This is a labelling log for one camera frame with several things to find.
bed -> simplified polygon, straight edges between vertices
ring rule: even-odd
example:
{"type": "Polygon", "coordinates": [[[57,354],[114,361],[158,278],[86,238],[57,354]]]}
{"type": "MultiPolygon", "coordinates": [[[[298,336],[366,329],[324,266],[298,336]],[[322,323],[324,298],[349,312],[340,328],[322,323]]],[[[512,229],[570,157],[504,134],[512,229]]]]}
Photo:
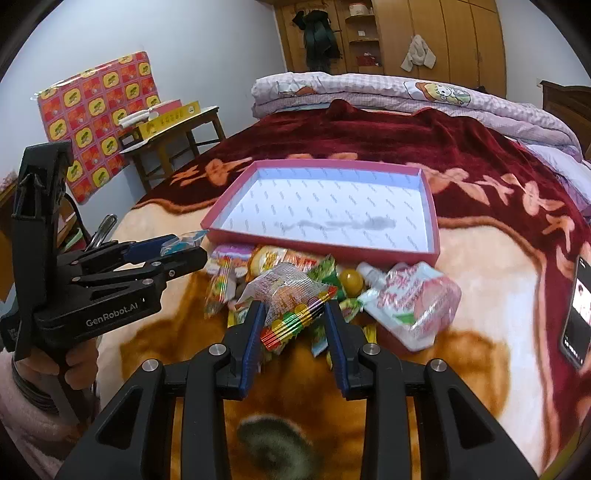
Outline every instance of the bed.
{"type": "MultiPolygon", "coordinates": [[[[574,260],[580,254],[591,261],[591,172],[578,139],[546,112],[472,90],[322,75],[259,80],[253,93],[260,121],[146,195],[114,238],[198,230],[208,208],[253,160],[358,158],[420,166],[440,227],[436,267],[458,283],[463,297],[452,326],[432,348],[397,353],[423,363],[445,359],[543,473],[576,446],[591,407],[591,358],[577,372],[558,349],[574,260]]],[[[225,315],[203,318],[207,282],[203,273],[169,282],[162,311],[103,337],[103,406],[143,360],[183,361],[221,340],[225,315]]],[[[359,478],[365,405],[341,397],[326,360],[312,357],[306,331],[264,366],[245,401],[226,402],[225,411],[234,479],[265,473],[359,478]],[[267,439],[265,451],[278,439],[287,450],[274,461],[252,458],[246,447],[254,440],[239,435],[245,424],[267,439]]],[[[172,478],[179,478],[179,425],[178,414],[172,478]]]]}

white wall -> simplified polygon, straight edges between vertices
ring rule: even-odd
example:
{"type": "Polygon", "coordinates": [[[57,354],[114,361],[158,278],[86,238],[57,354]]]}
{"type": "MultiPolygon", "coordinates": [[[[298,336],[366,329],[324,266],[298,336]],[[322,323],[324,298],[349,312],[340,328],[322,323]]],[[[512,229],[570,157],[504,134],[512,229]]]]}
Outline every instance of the white wall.
{"type": "MultiPolygon", "coordinates": [[[[219,105],[227,136],[254,123],[254,81],[285,71],[273,8],[256,0],[64,0],[0,82],[0,180],[18,171],[26,146],[47,141],[35,92],[141,50],[160,98],[219,105]]],[[[210,125],[194,134],[215,137],[210,125]]],[[[143,194],[135,167],[125,168],[81,206],[88,230],[107,213],[123,217],[143,194]]]]}
{"type": "Polygon", "coordinates": [[[505,39],[508,100],[541,108],[543,96],[537,79],[591,86],[573,49],[530,0],[496,0],[496,6],[505,39]]]}

hanging cloth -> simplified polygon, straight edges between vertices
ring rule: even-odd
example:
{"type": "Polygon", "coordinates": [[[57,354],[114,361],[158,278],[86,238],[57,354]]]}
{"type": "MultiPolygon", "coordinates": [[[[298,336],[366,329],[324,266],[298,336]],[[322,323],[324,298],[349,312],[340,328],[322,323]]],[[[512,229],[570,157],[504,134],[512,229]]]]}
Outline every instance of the hanging cloth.
{"type": "Polygon", "coordinates": [[[300,30],[304,31],[306,64],[311,72],[330,73],[330,61],[340,58],[339,46],[327,12],[312,10],[305,15],[300,10],[293,19],[300,30]]]}

candy wrapper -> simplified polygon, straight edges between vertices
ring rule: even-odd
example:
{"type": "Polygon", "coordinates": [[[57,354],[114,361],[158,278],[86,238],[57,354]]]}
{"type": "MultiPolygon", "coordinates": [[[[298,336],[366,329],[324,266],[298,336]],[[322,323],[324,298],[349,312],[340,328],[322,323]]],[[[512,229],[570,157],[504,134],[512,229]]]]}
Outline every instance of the candy wrapper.
{"type": "Polygon", "coordinates": [[[232,259],[225,257],[220,260],[220,270],[209,282],[205,299],[206,318],[222,311],[225,303],[236,294],[236,277],[232,259]]]}
{"type": "Polygon", "coordinates": [[[368,264],[357,270],[371,286],[359,296],[363,309],[412,352],[432,346],[456,315],[460,287],[424,262],[387,274],[368,264]]]}
{"type": "Polygon", "coordinates": [[[332,255],[324,257],[308,272],[308,278],[337,288],[336,299],[343,301],[347,298],[343,286],[336,274],[336,262],[332,255]]]}
{"type": "Polygon", "coordinates": [[[163,257],[189,248],[200,247],[206,235],[207,230],[199,230],[198,232],[184,233],[180,237],[168,240],[160,247],[160,256],[163,257]]]}
{"type": "MultiPolygon", "coordinates": [[[[355,318],[361,311],[363,304],[357,299],[345,299],[339,303],[340,311],[343,313],[343,318],[347,323],[355,318]]],[[[326,340],[326,332],[324,326],[319,325],[318,322],[314,325],[314,340],[312,340],[312,355],[319,356],[329,346],[326,340]]]]}
{"type": "Polygon", "coordinates": [[[254,253],[253,245],[224,244],[218,245],[207,259],[205,271],[209,275],[217,275],[222,258],[230,258],[236,278],[244,278],[248,273],[248,262],[254,253]]]}
{"type": "Polygon", "coordinates": [[[313,281],[293,265],[280,263],[246,286],[236,310],[253,300],[264,302],[269,311],[261,341],[269,351],[277,351],[312,324],[336,292],[336,287],[313,281]]]}
{"type": "Polygon", "coordinates": [[[305,254],[287,248],[258,245],[248,264],[246,281],[257,278],[264,271],[270,270],[282,262],[290,263],[305,273],[310,271],[321,258],[318,255],[305,254]]]}

human hand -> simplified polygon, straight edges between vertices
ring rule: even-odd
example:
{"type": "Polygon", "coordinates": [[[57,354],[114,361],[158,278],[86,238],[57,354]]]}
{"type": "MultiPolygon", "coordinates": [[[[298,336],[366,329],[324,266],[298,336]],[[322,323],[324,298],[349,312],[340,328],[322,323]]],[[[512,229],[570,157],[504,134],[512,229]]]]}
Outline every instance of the human hand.
{"type": "MultiPolygon", "coordinates": [[[[66,354],[66,363],[70,369],[65,378],[73,390],[89,388],[95,382],[99,352],[96,339],[76,345],[66,354]]],[[[42,390],[41,375],[58,375],[60,367],[45,352],[33,347],[28,358],[15,362],[18,374],[42,390]]]]}

